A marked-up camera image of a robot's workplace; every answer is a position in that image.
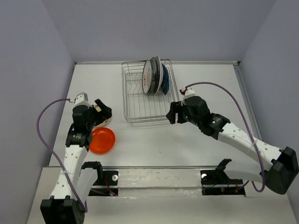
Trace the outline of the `dark blue leaf-shaped plate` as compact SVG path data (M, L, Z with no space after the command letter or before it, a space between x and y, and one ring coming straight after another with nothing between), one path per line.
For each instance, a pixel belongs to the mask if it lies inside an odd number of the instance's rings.
M169 91L169 73L164 64L162 64L163 67L163 81L161 84L161 89L164 95L167 95Z

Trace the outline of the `white plate with orange sunburst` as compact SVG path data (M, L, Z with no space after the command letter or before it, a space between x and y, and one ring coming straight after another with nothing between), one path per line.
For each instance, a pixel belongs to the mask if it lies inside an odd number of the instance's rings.
M142 72L142 90L145 94L147 94L150 90L152 79L152 67L150 60L147 60L143 67Z

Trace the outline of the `teal plate with white blossoms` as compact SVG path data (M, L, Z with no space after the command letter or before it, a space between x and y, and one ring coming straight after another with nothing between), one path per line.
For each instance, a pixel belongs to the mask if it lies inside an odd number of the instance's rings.
M150 93L157 93L159 88L159 81L160 81L160 66L155 57L152 57L150 59L150 65L152 71Z

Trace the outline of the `small beige plate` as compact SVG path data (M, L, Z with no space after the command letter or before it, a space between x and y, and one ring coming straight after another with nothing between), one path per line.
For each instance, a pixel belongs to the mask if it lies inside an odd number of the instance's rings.
M108 118L108 119L106 119L106 120L103 121L102 123L96 125L95 128L104 127L104 126L108 125L108 124L110 123L111 119L112 119L112 118Z

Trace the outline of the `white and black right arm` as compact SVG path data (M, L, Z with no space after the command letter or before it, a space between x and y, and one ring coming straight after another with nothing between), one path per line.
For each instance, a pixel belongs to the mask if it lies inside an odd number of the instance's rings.
M228 118L210 112L206 101L199 96L171 102L166 117L171 124L192 123L204 135L236 148L256 162L262 162L262 165L243 169L234 167L231 159L223 159L215 171L218 182L226 183L231 178L245 179L265 183L273 192L284 195L299 173L297 155L292 148L281 149L250 138Z

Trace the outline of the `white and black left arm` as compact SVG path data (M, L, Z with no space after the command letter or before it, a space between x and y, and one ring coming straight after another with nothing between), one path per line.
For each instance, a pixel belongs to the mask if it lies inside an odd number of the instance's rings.
M40 210L47 224L82 224L88 212L87 197L93 184L103 180L99 161L86 162L92 142L92 130L112 117L112 110L100 99L93 105L80 95L74 100L72 124L65 141L65 155L61 160L53 149L61 171L48 199L43 199Z

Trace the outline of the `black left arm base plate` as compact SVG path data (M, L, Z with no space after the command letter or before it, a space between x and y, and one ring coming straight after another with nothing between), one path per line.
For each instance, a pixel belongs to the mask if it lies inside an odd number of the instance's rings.
M93 184L89 196L118 196L119 170L104 169L102 179Z

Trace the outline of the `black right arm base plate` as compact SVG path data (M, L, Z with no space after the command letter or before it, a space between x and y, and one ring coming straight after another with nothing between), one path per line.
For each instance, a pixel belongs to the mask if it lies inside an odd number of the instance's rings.
M230 179L224 172L216 170L203 170L200 174L203 196L246 195L241 179Z

